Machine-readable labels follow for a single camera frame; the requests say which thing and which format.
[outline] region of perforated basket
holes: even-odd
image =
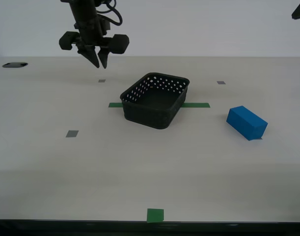
[[[149,73],[120,95],[125,118],[156,129],[172,122],[186,99],[190,81]]]

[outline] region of black cable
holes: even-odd
[[[117,5],[117,0],[114,0],[114,6],[113,6],[113,8],[115,8],[116,5]],[[97,13],[100,13],[100,14],[106,14],[106,13],[110,13],[112,10],[109,9],[107,11],[98,11],[98,10],[96,10],[96,11],[97,11]]]
[[[112,11],[113,13],[116,14],[116,16],[119,18],[119,22],[114,21],[113,19],[107,17],[107,16],[103,16],[103,15],[99,15],[101,18],[111,22],[112,24],[116,25],[116,26],[120,26],[122,25],[122,17],[119,13],[119,11],[116,10],[116,8],[114,6],[111,6],[109,3],[106,3],[106,6],[109,8],[110,12]]]

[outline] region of blue rectangular block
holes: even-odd
[[[249,141],[260,139],[268,125],[244,106],[231,108],[226,121]]]

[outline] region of white table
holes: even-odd
[[[181,108],[165,130],[108,108],[148,72],[188,78],[186,102],[211,108]],[[263,140],[226,123],[240,105],[269,123]],[[0,219],[146,220],[147,208],[300,221],[300,58],[0,59]]]

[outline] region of white wall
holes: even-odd
[[[130,56],[300,56],[300,0],[118,0]],[[4,56],[77,56],[58,40],[73,30],[59,0],[0,0]]]

